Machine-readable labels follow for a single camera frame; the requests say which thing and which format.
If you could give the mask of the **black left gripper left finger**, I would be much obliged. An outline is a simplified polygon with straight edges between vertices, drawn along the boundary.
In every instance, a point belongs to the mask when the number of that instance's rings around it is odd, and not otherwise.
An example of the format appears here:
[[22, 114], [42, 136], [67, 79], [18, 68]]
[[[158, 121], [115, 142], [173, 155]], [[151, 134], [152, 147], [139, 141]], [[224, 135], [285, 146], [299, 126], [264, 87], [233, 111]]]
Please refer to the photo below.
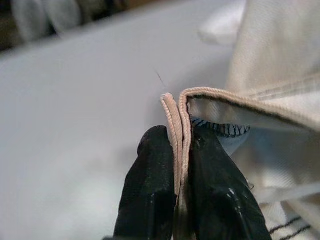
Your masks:
[[167, 128], [150, 128], [126, 175], [113, 237], [116, 240], [170, 240], [176, 206], [174, 154]]

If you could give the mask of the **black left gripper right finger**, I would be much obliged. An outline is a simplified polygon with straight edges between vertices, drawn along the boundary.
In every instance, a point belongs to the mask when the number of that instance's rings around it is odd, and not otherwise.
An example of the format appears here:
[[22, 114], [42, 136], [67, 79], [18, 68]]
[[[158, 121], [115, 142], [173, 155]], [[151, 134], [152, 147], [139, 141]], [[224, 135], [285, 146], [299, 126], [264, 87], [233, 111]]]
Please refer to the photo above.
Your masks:
[[189, 177], [198, 240], [271, 239], [246, 178], [211, 129], [192, 131]]

